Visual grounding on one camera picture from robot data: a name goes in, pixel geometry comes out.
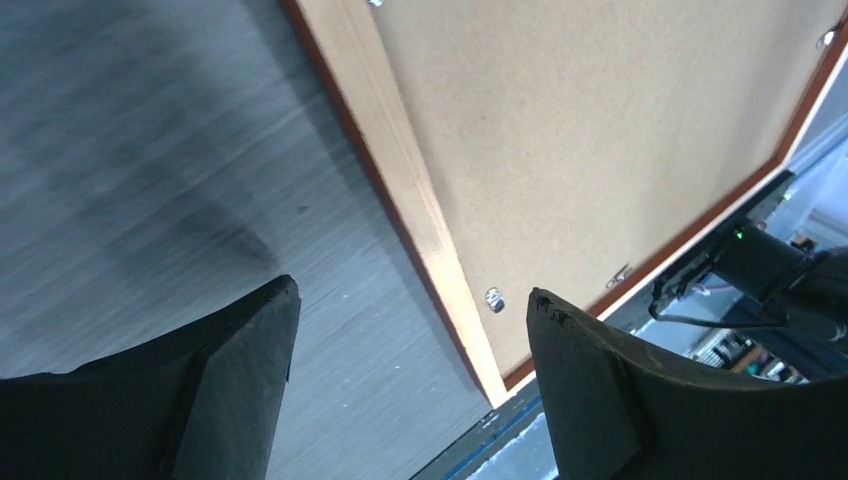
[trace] cable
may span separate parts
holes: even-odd
[[[702,320],[700,318],[692,318],[692,317],[684,317],[681,315],[661,315],[657,313],[657,305],[656,302],[651,303],[651,306],[648,307],[648,313],[651,315],[651,318],[656,320],[657,322],[672,322],[672,323],[683,323],[686,325],[694,325],[696,327],[707,327],[707,328],[780,328],[785,327],[783,323],[722,323],[722,322],[712,322],[709,320]]]

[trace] wire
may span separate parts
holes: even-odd
[[[707,328],[780,328],[785,327],[783,323],[723,323],[723,322],[712,322],[710,320],[703,320],[700,318],[693,317],[684,317],[682,315],[661,315],[657,313],[657,305],[656,302],[651,303],[651,306],[648,307],[648,313],[651,315],[651,318],[656,320],[657,322],[672,322],[672,323],[683,323],[686,325],[694,325],[696,327],[707,327]]]

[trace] black cable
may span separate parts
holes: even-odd
[[[657,313],[657,305],[656,303],[651,303],[651,306],[648,307],[648,313],[651,315],[651,318],[658,322],[673,322],[673,323],[683,323],[686,325],[694,325],[696,327],[707,327],[707,328],[780,328],[785,327],[783,323],[722,323],[722,322],[712,322],[709,320],[702,320],[700,318],[692,318],[692,317],[684,317],[681,315],[661,315]]]

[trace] wooden frame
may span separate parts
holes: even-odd
[[[461,355],[489,402],[501,405],[534,378],[534,366],[529,360],[506,378],[497,368],[368,4],[281,4]],[[846,42],[843,21],[771,160],[595,302],[590,314],[605,319],[783,169],[845,62]]]

